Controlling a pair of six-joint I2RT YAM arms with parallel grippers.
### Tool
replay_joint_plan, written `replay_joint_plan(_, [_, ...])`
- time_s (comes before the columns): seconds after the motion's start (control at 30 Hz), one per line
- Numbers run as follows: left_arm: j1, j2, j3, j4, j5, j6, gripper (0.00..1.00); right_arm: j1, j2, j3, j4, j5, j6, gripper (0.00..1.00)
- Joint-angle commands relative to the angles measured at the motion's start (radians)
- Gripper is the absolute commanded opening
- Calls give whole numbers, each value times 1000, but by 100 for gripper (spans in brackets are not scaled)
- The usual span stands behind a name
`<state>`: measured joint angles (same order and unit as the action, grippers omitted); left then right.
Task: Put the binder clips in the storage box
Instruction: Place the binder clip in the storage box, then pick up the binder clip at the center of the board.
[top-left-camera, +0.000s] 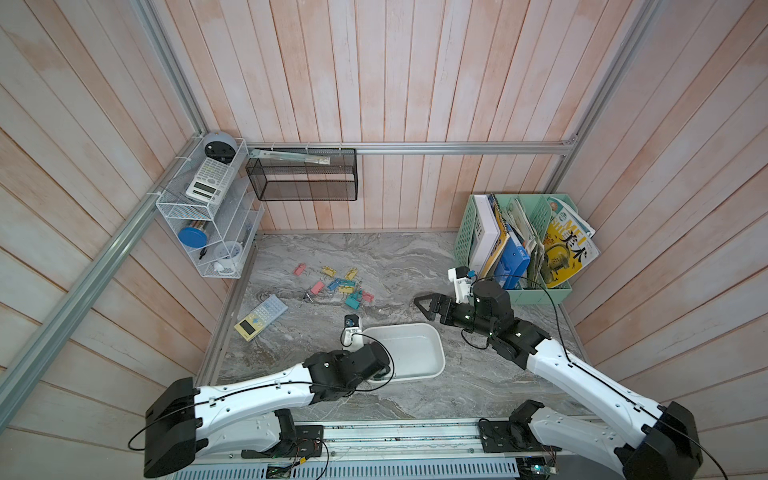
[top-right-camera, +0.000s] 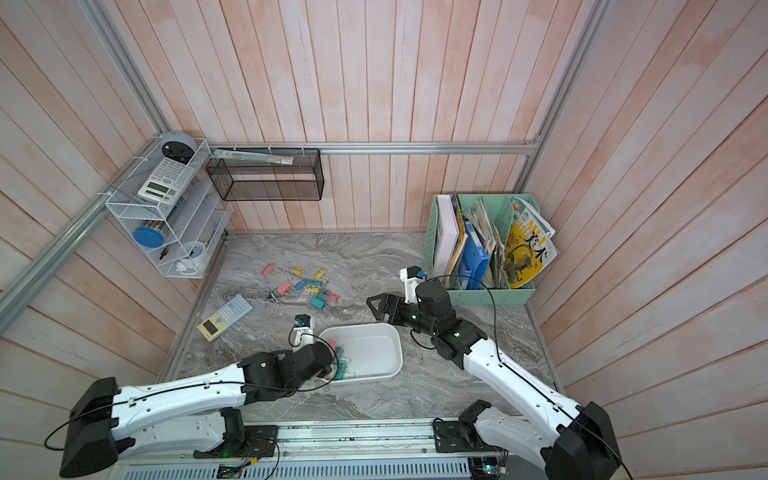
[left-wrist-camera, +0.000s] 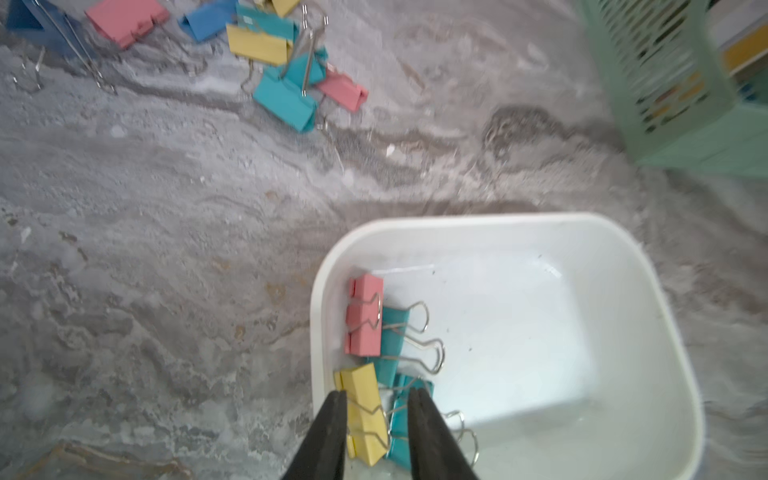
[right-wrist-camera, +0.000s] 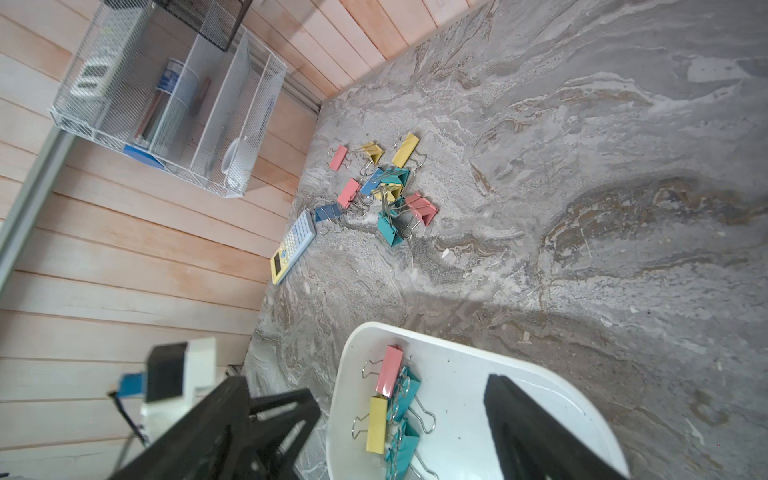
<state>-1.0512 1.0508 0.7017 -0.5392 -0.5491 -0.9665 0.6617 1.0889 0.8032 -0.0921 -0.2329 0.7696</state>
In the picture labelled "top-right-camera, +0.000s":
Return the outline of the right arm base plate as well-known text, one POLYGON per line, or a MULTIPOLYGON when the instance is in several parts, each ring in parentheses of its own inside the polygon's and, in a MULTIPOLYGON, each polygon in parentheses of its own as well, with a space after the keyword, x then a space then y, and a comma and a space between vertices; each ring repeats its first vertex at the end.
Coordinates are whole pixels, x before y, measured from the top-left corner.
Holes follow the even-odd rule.
POLYGON ((496 452, 496 448, 485 443, 474 427, 460 420, 432 420, 435 449, 438 453, 479 453, 496 452))

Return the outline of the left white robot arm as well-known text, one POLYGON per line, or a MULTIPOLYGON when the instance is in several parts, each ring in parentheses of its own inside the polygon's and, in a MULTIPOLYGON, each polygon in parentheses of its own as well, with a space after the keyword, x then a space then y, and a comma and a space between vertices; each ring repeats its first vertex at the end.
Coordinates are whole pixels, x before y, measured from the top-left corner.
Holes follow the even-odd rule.
POLYGON ((176 381, 123 386, 114 377, 94 381, 70 410, 59 448, 59 476, 102 471, 138 445, 138 433, 167 421, 209 410, 269 402, 302 390, 339 365, 324 341, 296 351, 258 352, 227 367, 176 381))

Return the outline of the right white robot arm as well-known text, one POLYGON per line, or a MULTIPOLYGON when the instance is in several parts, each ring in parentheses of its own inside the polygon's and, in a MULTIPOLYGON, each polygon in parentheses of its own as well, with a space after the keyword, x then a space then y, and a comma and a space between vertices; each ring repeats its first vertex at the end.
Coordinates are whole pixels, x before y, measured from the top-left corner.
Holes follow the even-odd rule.
POLYGON ((494 338, 456 313, 436 280, 412 283, 403 296, 367 298, 374 318, 426 333, 445 360, 501 395, 518 417, 481 401, 465 410, 468 433, 540 468, 550 479, 610 479, 624 466, 607 412, 549 388, 508 355, 494 338))

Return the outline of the teal binder clip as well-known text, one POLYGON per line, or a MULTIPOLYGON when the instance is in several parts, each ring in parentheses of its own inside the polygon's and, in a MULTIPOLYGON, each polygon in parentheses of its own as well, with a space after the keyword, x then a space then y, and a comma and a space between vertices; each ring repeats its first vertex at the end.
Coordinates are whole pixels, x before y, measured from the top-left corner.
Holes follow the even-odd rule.
POLYGON ((335 367, 334 380, 345 380, 349 372, 350 361, 346 356, 340 355, 337 357, 337 363, 335 367))

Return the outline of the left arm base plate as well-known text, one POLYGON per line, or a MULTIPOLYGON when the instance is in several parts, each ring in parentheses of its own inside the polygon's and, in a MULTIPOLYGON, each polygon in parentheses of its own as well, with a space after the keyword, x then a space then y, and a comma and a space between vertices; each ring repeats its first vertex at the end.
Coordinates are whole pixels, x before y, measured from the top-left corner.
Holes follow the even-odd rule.
POLYGON ((214 458, 271 458, 276 453, 277 425, 227 427, 223 441, 209 453, 214 458))

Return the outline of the white plastic storage tray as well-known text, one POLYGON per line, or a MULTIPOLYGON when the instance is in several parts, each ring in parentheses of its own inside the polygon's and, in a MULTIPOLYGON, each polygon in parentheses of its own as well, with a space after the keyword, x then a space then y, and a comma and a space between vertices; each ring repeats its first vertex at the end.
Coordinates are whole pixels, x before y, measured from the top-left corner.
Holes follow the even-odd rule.
POLYGON ((384 323, 330 327, 320 337, 340 356, 349 361, 345 380, 334 384, 351 384, 386 380, 397 375, 403 366, 402 345, 397 330, 384 323))

